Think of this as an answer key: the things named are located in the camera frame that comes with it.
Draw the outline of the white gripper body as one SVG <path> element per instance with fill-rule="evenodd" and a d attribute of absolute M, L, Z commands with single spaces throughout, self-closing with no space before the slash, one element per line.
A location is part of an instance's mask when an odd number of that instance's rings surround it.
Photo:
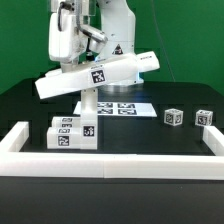
<path fill-rule="evenodd" d="M 50 0 L 49 58 L 72 63 L 87 49 L 100 53 L 108 38 L 90 25 L 96 0 Z"/>

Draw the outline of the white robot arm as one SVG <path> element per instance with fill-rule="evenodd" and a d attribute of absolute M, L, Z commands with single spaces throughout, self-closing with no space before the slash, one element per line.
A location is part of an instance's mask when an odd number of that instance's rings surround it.
<path fill-rule="evenodd" d="M 72 71 L 79 56 L 97 59 L 134 52 L 136 18 L 127 0 L 50 0 L 49 57 L 60 63 L 52 72 Z"/>

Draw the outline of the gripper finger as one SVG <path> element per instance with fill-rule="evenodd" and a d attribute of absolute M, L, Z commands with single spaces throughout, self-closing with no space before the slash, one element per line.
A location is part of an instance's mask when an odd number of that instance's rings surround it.
<path fill-rule="evenodd" d="M 79 65 L 78 62 L 71 62 L 71 63 L 61 63 L 61 70 L 63 72 L 70 72 L 70 71 L 74 71 L 75 68 Z"/>

